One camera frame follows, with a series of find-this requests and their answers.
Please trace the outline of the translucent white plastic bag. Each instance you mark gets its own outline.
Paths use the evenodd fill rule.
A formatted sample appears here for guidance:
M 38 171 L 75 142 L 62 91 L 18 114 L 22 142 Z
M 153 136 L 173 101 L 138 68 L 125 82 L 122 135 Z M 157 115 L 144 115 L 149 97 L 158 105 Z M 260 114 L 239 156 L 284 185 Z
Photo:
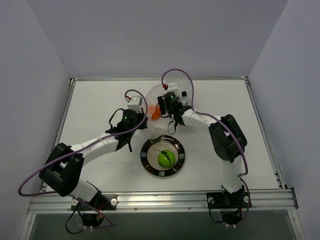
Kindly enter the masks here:
M 192 85 L 186 78 L 169 79 L 152 87 L 145 97 L 148 104 L 147 128 L 140 132 L 145 139 L 155 139 L 168 133 L 168 125 L 172 119 L 167 111 L 164 95 L 170 92 L 175 94 L 183 106 L 191 103 Z

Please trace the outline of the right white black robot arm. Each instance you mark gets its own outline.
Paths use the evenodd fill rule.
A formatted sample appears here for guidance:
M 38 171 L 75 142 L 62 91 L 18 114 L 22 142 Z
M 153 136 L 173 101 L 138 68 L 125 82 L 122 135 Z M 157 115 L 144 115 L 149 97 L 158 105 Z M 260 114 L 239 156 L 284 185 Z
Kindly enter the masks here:
M 227 206 L 234 206 L 245 194 L 242 177 L 249 172 L 245 157 L 248 141 L 235 118 L 227 114 L 216 117 L 199 112 L 190 105 L 184 105 L 171 91 L 157 98 L 160 113 L 168 114 L 176 125 L 191 126 L 210 134 L 213 149 L 222 160 L 222 200 Z

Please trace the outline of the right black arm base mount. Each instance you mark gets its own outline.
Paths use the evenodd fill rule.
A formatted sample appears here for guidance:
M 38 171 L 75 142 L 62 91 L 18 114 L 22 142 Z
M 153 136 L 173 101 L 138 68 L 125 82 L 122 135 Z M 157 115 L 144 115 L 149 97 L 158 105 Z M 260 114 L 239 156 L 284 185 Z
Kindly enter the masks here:
M 206 200 L 210 219 L 214 223 L 225 224 L 226 227 L 235 228 L 239 225 L 252 207 L 248 192 L 207 192 Z

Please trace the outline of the green fake apple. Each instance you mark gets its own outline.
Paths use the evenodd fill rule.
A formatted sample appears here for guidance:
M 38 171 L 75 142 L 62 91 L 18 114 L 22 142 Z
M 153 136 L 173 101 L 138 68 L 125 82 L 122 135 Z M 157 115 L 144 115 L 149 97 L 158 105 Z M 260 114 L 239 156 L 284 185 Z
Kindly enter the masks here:
M 157 156 L 157 161 L 163 168 L 170 168 L 176 163 L 176 157 L 170 150 L 162 150 Z

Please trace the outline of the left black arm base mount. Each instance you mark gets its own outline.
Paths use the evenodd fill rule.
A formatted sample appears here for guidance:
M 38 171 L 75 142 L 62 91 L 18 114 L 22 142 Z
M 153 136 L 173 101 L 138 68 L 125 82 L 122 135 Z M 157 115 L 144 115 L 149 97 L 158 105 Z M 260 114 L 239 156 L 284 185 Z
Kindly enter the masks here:
M 117 209 L 118 197 L 106 196 L 98 192 L 91 201 L 87 202 L 79 197 L 72 198 L 73 209 L 79 214 L 84 227 L 91 229 L 112 228 L 116 225 L 103 211 Z

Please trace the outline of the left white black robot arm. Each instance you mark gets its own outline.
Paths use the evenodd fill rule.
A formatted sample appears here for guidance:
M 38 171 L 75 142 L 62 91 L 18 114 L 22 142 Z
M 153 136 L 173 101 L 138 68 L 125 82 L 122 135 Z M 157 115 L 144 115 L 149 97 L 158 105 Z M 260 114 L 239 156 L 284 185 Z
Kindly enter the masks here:
M 81 179 L 83 167 L 125 145 L 132 151 L 131 139 L 136 130 L 147 128 L 147 120 L 142 108 L 138 111 L 124 109 L 121 121 L 102 135 L 75 145 L 59 143 L 52 150 L 46 161 L 48 167 L 40 171 L 39 178 L 60 196 L 82 199 L 88 209 L 97 209 L 101 203 L 101 192 Z

